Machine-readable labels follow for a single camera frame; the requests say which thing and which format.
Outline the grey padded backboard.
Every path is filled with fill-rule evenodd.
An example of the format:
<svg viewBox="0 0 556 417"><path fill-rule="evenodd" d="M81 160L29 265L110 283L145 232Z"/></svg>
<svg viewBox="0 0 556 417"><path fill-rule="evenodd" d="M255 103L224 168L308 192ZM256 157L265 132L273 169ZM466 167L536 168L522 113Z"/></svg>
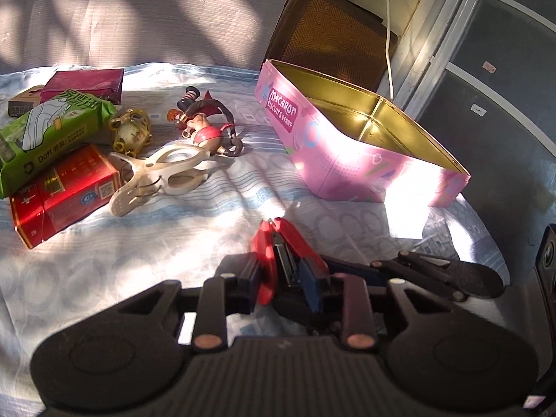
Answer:
<svg viewBox="0 0 556 417"><path fill-rule="evenodd" d="M257 68L286 0L1 0L1 69Z"/></svg>

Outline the red anime figurine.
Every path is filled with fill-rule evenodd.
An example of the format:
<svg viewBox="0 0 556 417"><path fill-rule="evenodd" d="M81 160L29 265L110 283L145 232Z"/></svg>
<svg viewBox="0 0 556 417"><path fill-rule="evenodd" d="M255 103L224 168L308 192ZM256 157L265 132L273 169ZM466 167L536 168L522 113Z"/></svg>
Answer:
<svg viewBox="0 0 556 417"><path fill-rule="evenodd" d="M183 138L211 154L237 157L242 153L243 143L237 136L232 112L209 91L201 96L199 89L188 86L176 106L168 111L167 120Z"/></svg>

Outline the pink macaron biscuit tin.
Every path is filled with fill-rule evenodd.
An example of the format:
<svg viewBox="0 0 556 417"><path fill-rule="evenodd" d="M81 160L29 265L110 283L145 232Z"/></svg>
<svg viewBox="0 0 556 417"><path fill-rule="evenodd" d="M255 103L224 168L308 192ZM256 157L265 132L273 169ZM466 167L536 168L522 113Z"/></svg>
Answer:
<svg viewBox="0 0 556 417"><path fill-rule="evenodd" d="M255 86L306 186L330 201L450 205L470 174L388 99L301 66L268 59Z"/></svg>

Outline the red cigarette box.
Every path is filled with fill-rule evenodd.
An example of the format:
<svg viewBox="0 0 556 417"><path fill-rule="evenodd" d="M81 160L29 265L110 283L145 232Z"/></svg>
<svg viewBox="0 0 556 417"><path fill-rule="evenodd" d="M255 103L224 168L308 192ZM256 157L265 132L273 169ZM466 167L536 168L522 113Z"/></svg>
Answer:
<svg viewBox="0 0 556 417"><path fill-rule="evenodd" d="M120 173L94 144L70 152L9 198L14 229L37 245L107 204Z"/></svg>

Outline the cream plastic clip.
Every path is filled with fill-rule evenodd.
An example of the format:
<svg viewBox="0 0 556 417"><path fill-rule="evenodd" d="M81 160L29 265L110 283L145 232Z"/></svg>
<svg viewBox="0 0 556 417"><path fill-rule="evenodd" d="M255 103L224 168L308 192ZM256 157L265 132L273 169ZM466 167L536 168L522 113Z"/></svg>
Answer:
<svg viewBox="0 0 556 417"><path fill-rule="evenodd" d="M211 155L203 148L175 141L146 158L109 153L108 159L120 167L130 167L131 176L112 195L108 208L112 215L128 215L156 196L184 195L204 183L218 167L232 165L233 158Z"/></svg>

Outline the blue patterned bedsheet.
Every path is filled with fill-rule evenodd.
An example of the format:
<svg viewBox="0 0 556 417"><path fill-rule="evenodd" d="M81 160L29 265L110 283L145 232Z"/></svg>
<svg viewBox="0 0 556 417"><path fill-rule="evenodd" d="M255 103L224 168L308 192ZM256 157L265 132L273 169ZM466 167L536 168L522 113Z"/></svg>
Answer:
<svg viewBox="0 0 556 417"><path fill-rule="evenodd" d="M477 262L509 271L471 205L412 211L316 197L254 96L255 71L149 63L129 67L123 102L145 110L152 146L174 141L166 120L187 86L211 91L236 120L244 151L205 163L209 179L182 196L156 196L117 218L100 208L28 248L1 203L1 412L34 416L42 405L29 376L35 347L50 334L160 283L201 285L228 254L247 251L259 223L282 216L319 253L354 263L401 250Z"/></svg>

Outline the gold ornate trinket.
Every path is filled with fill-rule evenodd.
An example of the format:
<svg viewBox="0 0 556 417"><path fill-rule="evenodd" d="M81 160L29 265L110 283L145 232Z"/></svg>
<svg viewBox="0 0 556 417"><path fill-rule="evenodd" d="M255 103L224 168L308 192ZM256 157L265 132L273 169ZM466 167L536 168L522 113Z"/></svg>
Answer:
<svg viewBox="0 0 556 417"><path fill-rule="evenodd" d="M137 157L152 141L152 124L142 109L123 109L108 122L114 152Z"/></svg>

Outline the green snack packet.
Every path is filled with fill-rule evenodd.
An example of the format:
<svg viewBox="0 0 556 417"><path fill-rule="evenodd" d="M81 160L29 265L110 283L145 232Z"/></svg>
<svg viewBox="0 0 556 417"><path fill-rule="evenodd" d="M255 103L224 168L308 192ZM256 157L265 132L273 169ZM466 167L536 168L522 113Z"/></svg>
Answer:
<svg viewBox="0 0 556 417"><path fill-rule="evenodd" d="M6 198L62 154L106 128L117 108L74 89L34 107L1 129L1 197Z"/></svg>

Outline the magenta wallet box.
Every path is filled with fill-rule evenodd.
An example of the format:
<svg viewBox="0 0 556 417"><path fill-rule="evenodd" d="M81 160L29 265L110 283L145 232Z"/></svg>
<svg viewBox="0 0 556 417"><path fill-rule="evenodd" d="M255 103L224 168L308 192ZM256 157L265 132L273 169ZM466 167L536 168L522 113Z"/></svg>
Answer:
<svg viewBox="0 0 556 417"><path fill-rule="evenodd" d="M65 90L73 89L119 105L123 76L124 70L121 68L56 71L42 88L40 102L44 103Z"/></svg>

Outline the small brown cardboard box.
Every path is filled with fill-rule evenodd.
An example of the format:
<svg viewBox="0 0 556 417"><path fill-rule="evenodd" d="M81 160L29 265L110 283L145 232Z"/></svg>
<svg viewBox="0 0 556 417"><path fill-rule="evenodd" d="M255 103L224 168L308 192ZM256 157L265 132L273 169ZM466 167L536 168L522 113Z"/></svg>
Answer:
<svg viewBox="0 0 556 417"><path fill-rule="evenodd" d="M8 115L11 118L19 118L39 105L42 89L43 86L34 86L10 98L8 101Z"/></svg>

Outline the frosted glass door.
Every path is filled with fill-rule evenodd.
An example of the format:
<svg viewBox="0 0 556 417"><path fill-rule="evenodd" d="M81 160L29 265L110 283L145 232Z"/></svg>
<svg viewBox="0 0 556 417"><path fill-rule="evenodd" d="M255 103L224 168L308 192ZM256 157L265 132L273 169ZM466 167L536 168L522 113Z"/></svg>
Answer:
<svg viewBox="0 0 556 417"><path fill-rule="evenodd" d="M555 0L421 0L394 101L468 169L464 195L524 283L555 219Z"/></svg>

